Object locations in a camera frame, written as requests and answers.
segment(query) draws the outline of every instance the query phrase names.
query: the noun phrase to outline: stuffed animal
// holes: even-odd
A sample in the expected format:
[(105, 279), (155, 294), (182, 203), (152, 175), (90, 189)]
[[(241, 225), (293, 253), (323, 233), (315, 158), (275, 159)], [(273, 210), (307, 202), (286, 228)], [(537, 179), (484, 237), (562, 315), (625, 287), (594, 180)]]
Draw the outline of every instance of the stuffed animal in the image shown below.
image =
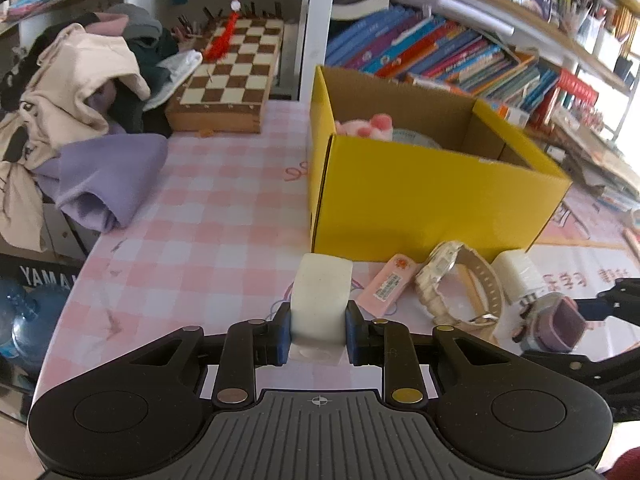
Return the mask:
[(347, 121), (342, 124), (335, 121), (335, 131), (338, 135), (349, 137), (363, 137), (374, 140), (392, 140), (394, 128), (391, 117), (387, 114), (376, 114), (370, 121)]

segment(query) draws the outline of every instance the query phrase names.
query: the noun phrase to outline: barcode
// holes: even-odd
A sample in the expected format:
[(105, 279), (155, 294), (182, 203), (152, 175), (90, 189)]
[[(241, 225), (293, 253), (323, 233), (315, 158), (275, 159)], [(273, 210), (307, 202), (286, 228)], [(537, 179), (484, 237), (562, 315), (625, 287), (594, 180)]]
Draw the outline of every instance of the barcode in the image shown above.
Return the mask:
[(380, 288), (373, 295), (374, 298), (378, 298), (380, 301), (386, 301), (386, 299), (395, 290), (396, 286), (400, 284), (400, 276), (392, 273), (383, 283)]

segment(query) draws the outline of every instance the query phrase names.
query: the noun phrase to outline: floor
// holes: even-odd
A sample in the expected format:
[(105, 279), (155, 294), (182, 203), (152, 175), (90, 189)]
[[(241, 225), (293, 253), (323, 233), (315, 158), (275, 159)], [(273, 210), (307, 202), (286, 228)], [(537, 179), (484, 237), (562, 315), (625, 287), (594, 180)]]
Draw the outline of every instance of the floor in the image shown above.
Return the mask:
[(0, 418), (0, 480), (35, 480), (42, 466), (27, 449), (25, 428)]

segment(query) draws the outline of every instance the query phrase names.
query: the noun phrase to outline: pink eraser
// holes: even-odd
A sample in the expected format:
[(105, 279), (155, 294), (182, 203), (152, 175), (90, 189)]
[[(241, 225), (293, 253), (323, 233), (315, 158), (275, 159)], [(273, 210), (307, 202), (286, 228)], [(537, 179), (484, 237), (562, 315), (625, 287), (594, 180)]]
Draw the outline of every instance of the pink eraser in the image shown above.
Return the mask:
[(417, 267), (408, 256), (396, 254), (360, 293), (356, 303), (372, 316), (384, 316), (389, 306), (409, 284)]

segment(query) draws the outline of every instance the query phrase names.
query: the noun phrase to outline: pink and white tablecloth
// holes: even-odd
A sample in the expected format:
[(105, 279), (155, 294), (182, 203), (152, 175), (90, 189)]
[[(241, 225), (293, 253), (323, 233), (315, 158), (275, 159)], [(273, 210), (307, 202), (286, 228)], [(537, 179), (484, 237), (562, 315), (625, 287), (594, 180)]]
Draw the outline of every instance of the pink and white tablecloth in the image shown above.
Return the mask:
[[(82, 268), (38, 394), (182, 326), (223, 333), (272, 316), (308, 251), (307, 129), (304, 105), (269, 102), (260, 136), (174, 136), (135, 222), (103, 235)], [(617, 276), (640, 275), (621, 231), (613, 213), (572, 189), (530, 254), (550, 290), (593, 297)], [(381, 267), (355, 264), (354, 296)], [(444, 287), (453, 308), (478, 300), (472, 281), (465, 289), (452, 278)], [(411, 292), (388, 316), (414, 332), (433, 328)], [(578, 350), (594, 359), (640, 340), (640, 329), (618, 320), (593, 332)], [(509, 347), (508, 337), (498, 341)], [(380, 371), (290, 362), (260, 368), (257, 382), (258, 390), (370, 388), (380, 386)]]

